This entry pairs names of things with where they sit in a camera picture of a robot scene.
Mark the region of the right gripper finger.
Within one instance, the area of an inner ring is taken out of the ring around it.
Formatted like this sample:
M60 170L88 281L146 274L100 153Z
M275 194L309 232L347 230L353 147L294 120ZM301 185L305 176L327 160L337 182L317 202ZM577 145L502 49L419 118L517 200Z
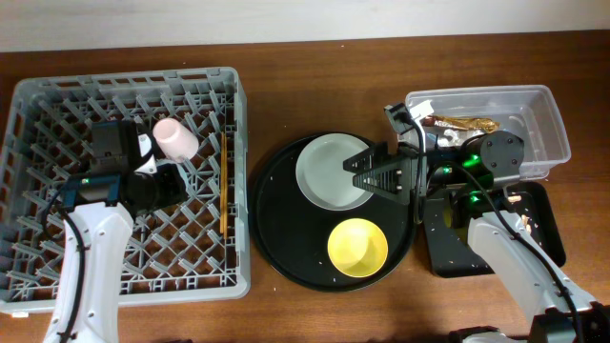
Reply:
M411 176L397 167L385 166L357 173L353 185L400 205L411 203Z
M395 154L389 153L387 142L375 143L343 161L346 172L367 172L389 167L395 172L404 172L405 148L398 146Z

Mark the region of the grey round plate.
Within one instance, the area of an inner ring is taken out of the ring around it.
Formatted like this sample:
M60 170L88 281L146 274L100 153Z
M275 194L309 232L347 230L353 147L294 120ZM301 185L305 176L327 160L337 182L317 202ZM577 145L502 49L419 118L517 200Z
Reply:
M346 133L323 134L299 154L295 165L296 182L303 195L314 205L341 212L365 204L373 194L353 185L352 172L343 162L369 146Z

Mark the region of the pink cup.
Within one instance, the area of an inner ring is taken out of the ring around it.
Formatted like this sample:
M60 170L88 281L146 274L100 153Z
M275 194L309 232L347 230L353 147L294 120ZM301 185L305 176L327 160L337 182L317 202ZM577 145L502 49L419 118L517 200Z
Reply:
M161 119L154 125L152 134L160 150L175 162L191 160L198 151L196 136L175 119Z

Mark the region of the yellow bowl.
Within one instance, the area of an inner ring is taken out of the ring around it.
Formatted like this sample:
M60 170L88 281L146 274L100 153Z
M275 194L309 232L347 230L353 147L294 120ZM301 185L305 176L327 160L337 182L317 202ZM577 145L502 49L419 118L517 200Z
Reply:
M389 246L375 223L351 218L337 224L327 241L327 252L334 267L353 278L365 278L385 264Z

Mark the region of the gold brown snack wrapper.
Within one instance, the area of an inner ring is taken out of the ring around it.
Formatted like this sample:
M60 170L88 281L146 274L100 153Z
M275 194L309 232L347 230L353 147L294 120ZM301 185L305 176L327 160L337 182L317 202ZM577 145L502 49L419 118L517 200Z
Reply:
M455 131L484 131L491 133L499 129L500 123L489 118L446 117L428 115L421 121L424 127L446 128Z

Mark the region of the wooden chopstick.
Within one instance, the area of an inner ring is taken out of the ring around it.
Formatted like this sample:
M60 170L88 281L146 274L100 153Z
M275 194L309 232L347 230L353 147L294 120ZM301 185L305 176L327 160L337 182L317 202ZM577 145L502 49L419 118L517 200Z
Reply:
M222 152L221 152L221 218L220 225L223 233L223 238L227 239L228 232L228 152L227 152L227 137L222 135Z
M223 237L227 236L227 137L226 132L221 133L221 174L220 174L220 231Z

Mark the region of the food scraps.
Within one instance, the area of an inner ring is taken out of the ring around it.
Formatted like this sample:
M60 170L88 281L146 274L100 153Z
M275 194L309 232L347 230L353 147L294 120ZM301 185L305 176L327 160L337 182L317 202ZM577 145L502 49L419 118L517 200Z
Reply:
M530 211L526 207L525 198L523 195L511 194L508 196L508 202L512 209L520 215L520 220L528 234L532 234L534 220L530 216Z

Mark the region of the white napkin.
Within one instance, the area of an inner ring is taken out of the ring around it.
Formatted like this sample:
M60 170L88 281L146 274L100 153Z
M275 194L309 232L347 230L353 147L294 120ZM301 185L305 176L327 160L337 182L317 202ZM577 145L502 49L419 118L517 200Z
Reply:
M436 144L440 148L459 147L467 139L466 131L447 129L437 135Z

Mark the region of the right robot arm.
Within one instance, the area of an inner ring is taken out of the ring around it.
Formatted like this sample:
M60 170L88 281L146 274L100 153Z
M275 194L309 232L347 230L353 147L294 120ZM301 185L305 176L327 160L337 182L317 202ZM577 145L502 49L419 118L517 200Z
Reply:
M523 310L528 341L606 342L608 306L560 269L508 199L492 196L519 180L524 146L508 131L470 138L458 148L405 146L396 155L377 144L348 157L343 168L356 187L416 211L438 190L455 192L453 210L467 220L466 243Z

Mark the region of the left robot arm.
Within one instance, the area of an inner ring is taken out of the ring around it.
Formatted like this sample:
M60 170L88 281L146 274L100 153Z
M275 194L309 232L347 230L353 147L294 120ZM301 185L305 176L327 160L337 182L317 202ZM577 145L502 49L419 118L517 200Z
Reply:
M48 342L115 342L123 260L135 219L178 205L190 189L184 163L195 135L166 118L147 129L133 121L91 127L91 168L71 176L50 201L65 245Z

